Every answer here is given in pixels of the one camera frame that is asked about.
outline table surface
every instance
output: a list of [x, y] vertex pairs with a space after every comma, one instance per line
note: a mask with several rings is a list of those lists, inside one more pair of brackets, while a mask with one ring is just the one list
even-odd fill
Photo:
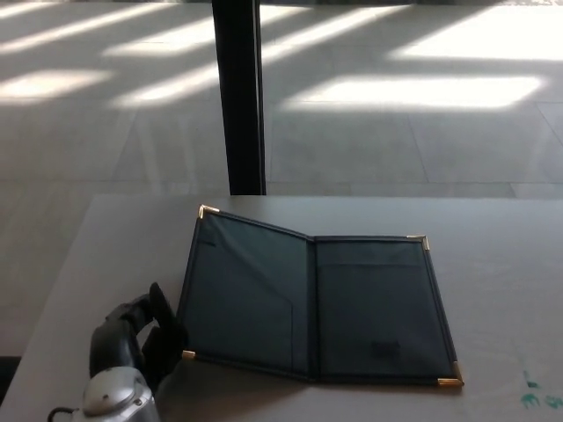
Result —
[[163, 421], [563, 417], [563, 201], [108, 195], [91, 204], [2, 421], [80, 405], [91, 333], [118, 303], [153, 281], [178, 303], [200, 203], [310, 235], [428, 235], [466, 385], [320, 386], [182, 362], [158, 391]]

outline padfolio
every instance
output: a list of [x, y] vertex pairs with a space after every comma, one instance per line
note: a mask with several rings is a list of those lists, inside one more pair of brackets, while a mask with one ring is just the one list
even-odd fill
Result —
[[425, 236], [306, 236], [201, 206], [178, 316], [198, 360], [464, 384]]

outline sunlight patch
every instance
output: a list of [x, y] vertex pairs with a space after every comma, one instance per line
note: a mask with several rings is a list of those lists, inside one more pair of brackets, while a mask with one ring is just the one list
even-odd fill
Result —
[[124, 20], [146, 15], [154, 11], [160, 11], [174, 5], [175, 4], [170, 3], [140, 4], [138, 6], [128, 7], [122, 11], [115, 11], [96, 18], [85, 19], [73, 24], [59, 26], [58, 28], [28, 35], [17, 40], [4, 42], [0, 44], [0, 55], [17, 53], [29, 48], [42, 46], [48, 44], [49, 42], [62, 40], [78, 33], [85, 33], [93, 29], [98, 29], [102, 26], [117, 24]]
[[[267, 25], [276, 20], [294, 16], [310, 9], [304, 7], [260, 6], [260, 23]], [[103, 55], [167, 56], [192, 51], [215, 40], [213, 18], [204, 18], [187, 25], [156, 33], [149, 37], [108, 48]]]
[[56, 6], [57, 3], [20, 3], [4, 6], [0, 8], [0, 19], [11, 18], [12, 16], [23, 15], [29, 11], [37, 11], [46, 9], [47, 7]]
[[[268, 65], [277, 62], [284, 57], [303, 51], [312, 42], [333, 39], [346, 31], [366, 25], [377, 17], [400, 11], [406, 7], [408, 6], [354, 9], [322, 24], [314, 25], [302, 31], [296, 31], [287, 37], [274, 40], [263, 46], [262, 64]], [[218, 83], [219, 71], [217, 64], [211, 63], [122, 95], [114, 99], [111, 102], [111, 106], [123, 108], [170, 104], [204, 91]]]
[[533, 76], [518, 77], [338, 77], [283, 102], [284, 109], [300, 103], [343, 103], [345, 107], [501, 108], [522, 100], [542, 85]]
[[13, 99], [62, 97], [87, 86], [109, 79], [111, 72], [99, 70], [51, 69], [18, 76], [0, 82], [0, 98], [5, 103]]
[[505, 7], [483, 11], [390, 53], [392, 59], [562, 61], [563, 10]]

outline cable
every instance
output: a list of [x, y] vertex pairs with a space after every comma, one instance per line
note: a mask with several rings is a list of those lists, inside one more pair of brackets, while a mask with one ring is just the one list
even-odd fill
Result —
[[47, 422], [54, 422], [54, 417], [57, 413], [68, 413], [71, 415], [77, 411], [77, 409], [70, 409], [70, 407], [55, 407], [52, 411], [49, 412], [47, 416]]

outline metal post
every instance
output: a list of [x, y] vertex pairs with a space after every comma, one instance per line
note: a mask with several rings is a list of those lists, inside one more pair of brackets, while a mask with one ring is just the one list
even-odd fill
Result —
[[260, 0], [211, 0], [231, 195], [265, 195]]

